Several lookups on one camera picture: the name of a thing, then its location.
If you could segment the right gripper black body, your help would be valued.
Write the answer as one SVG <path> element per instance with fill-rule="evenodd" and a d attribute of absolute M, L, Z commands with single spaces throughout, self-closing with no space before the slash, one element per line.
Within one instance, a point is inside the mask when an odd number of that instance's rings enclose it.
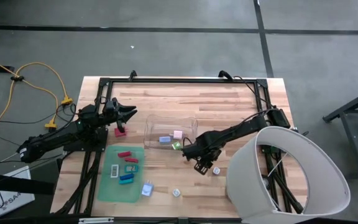
<path fill-rule="evenodd" d="M 221 154 L 220 148 L 203 147 L 197 143 L 185 146 L 182 149 L 182 156 L 186 157 L 187 161 L 194 159 L 196 164 L 194 170 L 205 175 L 207 171 L 213 166 L 213 162 L 218 159 Z"/>

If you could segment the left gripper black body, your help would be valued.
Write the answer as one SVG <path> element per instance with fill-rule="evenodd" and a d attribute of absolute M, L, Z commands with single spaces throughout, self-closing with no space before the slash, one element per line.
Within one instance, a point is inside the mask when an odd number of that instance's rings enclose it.
<path fill-rule="evenodd" d="M 120 133 L 125 132 L 124 125 L 123 125 L 124 123 L 123 112 L 124 112 L 124 108 L 116 98 L 107 101 L 103 108 L 103 115 L 105 115 L 105 117 L 109 119 L 112 119 L 113 122 L 117 123 L 117 128 Z"/>

